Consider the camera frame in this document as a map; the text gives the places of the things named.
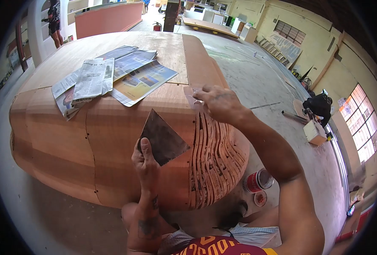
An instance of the red fire extinguisher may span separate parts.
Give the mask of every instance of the red fire extinguisher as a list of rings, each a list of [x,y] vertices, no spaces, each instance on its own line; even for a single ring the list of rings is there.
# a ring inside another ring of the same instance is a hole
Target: red fire extinguisher
[[[153,31],[159,31],[161,32],[161,24],[156,21],[156,23],[153,23]]]

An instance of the can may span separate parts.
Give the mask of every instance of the can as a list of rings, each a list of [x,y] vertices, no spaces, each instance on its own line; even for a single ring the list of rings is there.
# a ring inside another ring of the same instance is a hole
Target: can
[[[273,185],[273,177],[263,168],[245,178],[242,182],[242,188],[247,193],[256,193],[268,189]]]

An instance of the yellow lettering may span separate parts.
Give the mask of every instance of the yellow lettering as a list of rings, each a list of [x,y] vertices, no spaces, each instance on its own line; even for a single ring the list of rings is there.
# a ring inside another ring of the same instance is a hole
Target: yellow lettering
[[[187,247],[180,252],[180,255],[186,255],[186,253],[187,253]]]
[[[194,249],[194,252],[192,252],[192,255],[196,255],[196,251],[197,251],[197,245],[196,244],[190,244],[190,249]]]
[[[214,255],[218,255],[218,251],[216,250],[215,244],[212,244],[208,247],[208,255],[211,255],[211,248],[214,250]]]
[[[201,237],[201,240],[200,240],[201,245],[206,245],[209,242],[212,242],[212,241],[215,240],[215,236],[207,236],[207,237]]]
[[[217,245],[218,245],[219,252],[221,252],[221,254],[223,254],[225,250],[228,249],[228,244],[225,239],[219,240],[217,242]]]
[[[200,251],[201,251],[202,254],[206,254],[206,249],[198,247],[197,255],[201,255]]]

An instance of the shorts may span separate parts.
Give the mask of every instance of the shorts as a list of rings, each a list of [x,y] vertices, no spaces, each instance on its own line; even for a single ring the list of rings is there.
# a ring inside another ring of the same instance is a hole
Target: shorts
[[[59,21],[52,21],[48,25],[48,28],[50,29],[50,35],[55,33],[57,30],[60,30],[60,25],[61,23]]]
[[[235,227],[230,229],[234,238],[242,244],[262,247],[279,232],[279,227],[247,228],[244,227],[245,225],[245,223],[238,223]],[[194,237],[188,235],[182,229],[171,234],[163,235],[158,254],[169,255],[182,250],[187,247],[192,239],[194,239]]]

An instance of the jersey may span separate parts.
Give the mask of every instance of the jersey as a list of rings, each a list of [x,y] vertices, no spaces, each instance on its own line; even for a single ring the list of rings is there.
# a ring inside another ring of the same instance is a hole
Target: jersey
[[[194,238],[188,246],[172,255],[278,255],[271,248],[241,244],[234,237],[207,236]]]

